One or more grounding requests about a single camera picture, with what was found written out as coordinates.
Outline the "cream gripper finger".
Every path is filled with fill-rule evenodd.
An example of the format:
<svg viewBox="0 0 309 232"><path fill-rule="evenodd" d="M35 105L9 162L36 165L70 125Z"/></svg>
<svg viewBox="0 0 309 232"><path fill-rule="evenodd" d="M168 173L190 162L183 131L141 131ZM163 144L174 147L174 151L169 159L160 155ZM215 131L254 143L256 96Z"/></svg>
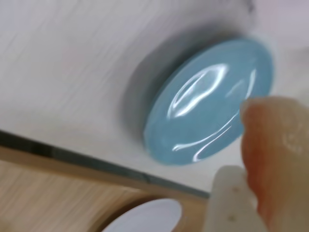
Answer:
<svg viewBox="0 0 309 232"><path fill-rule="evenodd" d="M206 232L264 232L257 213L257 199L246 182L246 171L224 166L214 179L207 205Z"/></svg>

